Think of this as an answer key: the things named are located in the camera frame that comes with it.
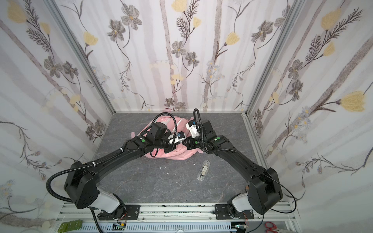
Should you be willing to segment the clear plastic case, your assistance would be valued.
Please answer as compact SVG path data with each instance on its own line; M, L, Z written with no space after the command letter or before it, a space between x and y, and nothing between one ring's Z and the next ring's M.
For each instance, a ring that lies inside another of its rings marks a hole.
M205 160L202 164L202 167L197 175L197 179L199 181L203 181L209 171L210 162L208 160Z

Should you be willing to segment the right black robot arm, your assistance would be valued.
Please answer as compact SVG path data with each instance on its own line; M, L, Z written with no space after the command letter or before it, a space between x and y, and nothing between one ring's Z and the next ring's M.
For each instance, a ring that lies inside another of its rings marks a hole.
M189 150L199 148L204 153L214 154L231 165L248 183L247 200L257 213L264 215L269 210L281 214L295 212L296 206L288 212L274 209L274 206L284 197L282 190L289 192L280 183L278 173L273 168L265 169L253 162L237 150L227 137L217 135L210 121L202 122L197 108L193 110L193 120L189 127L195 127L198 135L186 138L183 145Z

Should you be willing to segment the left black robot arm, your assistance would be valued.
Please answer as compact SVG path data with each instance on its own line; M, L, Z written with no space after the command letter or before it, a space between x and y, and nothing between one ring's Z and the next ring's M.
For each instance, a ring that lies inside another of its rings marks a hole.
M85 164L77 161L70 169L52 175L46 182L46 189L54 198L73 203L77 209L88 208L98 231L102 232L99 220L119 221L125 218L128 211L116 194L100 190L97 183L124 164L146 154L156 157L160 149L173 151L176 148L176 137L176 118L167 112L160 113L138 136L125 141L114 152ZM57 194L51 187L55 178L65 174L67 179L64 190L68 194L67 198Z

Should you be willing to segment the pink backpack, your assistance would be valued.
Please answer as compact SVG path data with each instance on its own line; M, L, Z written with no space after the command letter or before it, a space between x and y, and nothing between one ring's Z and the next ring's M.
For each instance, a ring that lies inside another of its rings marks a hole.
M161 146L145 154L146 157L171 160L186 160L196 153L202 153L198 147L189 149L186 146L187 139L193 140L197 135L194 118L182 118L168 112L157 115L138 134L142 140L149 139Z

